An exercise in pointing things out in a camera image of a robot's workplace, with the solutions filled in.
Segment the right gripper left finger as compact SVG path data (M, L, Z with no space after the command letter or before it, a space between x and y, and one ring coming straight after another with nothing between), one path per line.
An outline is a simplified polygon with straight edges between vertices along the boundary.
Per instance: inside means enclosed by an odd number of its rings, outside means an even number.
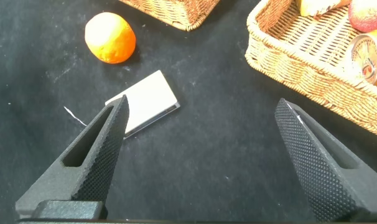
M105 106L16 202L21 219L99 220L129 118L126 96Z

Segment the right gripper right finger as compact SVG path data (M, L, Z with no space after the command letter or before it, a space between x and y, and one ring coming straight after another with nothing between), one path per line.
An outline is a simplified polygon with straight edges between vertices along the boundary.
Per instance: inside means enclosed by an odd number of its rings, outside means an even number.
M283 98L275 120L316 220L377 221L377 172Z

